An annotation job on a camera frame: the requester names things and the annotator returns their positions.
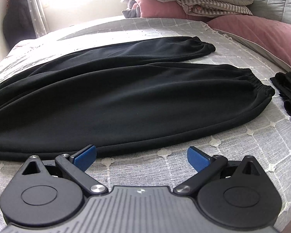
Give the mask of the dark hanging clothes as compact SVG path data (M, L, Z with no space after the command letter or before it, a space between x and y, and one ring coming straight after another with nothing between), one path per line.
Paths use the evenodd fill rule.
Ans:
M36 38L27 0L8 1L2 27L10 50L20 41Z

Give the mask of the striped folded blanket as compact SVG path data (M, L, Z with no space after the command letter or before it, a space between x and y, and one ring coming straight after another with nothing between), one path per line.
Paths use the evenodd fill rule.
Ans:
M219 17L223 15L250 15L246 6L216 0L177 0L184 12L192 16Z

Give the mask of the folded black garment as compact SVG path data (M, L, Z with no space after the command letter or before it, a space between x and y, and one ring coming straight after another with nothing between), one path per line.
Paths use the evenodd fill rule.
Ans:
M272 84L279 90L279 95L284 101L284 108L291 116L291 72L278 72L270 78Z

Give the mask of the black pants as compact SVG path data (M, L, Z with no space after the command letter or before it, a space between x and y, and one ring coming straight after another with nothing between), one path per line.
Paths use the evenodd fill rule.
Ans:
M192 64L215 46L175 36L74 52L0 83L0 160L95 145L116 156L241 126L275 93L248 68Z

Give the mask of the grey dotted curtain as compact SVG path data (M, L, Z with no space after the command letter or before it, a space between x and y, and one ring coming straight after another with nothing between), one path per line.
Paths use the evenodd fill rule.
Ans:
M39 0L27 0L27 2L36 37L48 34L49 28L42 3Z

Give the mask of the pink pillow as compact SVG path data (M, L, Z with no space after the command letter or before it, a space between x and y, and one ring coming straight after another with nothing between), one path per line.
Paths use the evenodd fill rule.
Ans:
M208 25L227 34L291 72L291 25L247 15L215 18Z

